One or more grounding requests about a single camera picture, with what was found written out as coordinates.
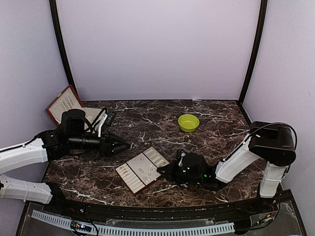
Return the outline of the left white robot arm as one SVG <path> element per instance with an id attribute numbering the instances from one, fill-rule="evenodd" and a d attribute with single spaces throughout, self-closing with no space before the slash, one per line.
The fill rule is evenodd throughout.
<path id="1" fill-rule="evenodd" d="M 58 214 L 66 214 L 69 202 L 56 183 L 28 182 L 8 177 L 5 173 L 31 164 L 58 160 L 75 149 L 97 150 L 103 157 L 128 150 L 129 143 L 106 131 L 115 117 L 115 111 L 105 114 L 98 123 L 98 131 L 95 131 L 83 110 L 71 109 L 62 113 L 61 123 L 56 129 L 43 131 L 24 144 L 1 149 L 0 197 L 48 204 Z"/>

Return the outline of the beige jewelry tray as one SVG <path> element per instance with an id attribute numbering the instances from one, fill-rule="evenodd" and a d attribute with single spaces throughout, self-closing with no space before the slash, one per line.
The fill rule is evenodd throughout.
<path id="1" fill-rule="evenodd" d="M 150 147 L 116 168 L 116 173 L 133 195 L 137 195 L 161 178 L 159 167 L 169 164 L 154 147 Z"/>

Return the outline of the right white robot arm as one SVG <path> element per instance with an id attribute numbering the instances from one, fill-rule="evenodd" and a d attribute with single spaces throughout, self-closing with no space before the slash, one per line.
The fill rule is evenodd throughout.
<path id="1" fill-rule="evenodd" d="M 296 159 L 297 133 L 282 122 L 255 121 L 244 140 L 227 157 L 213 166 L 196 153 L 177 151 L 173 162 L 159 167 L 157 172 L 177 184 L 191 183 L 210 191 L 226 187 L 242 170 L 258 159 L 266 161 L 259 196 L 251 203 L 255 213 L 262 213 L 270 205 L 279 184 Z"/>

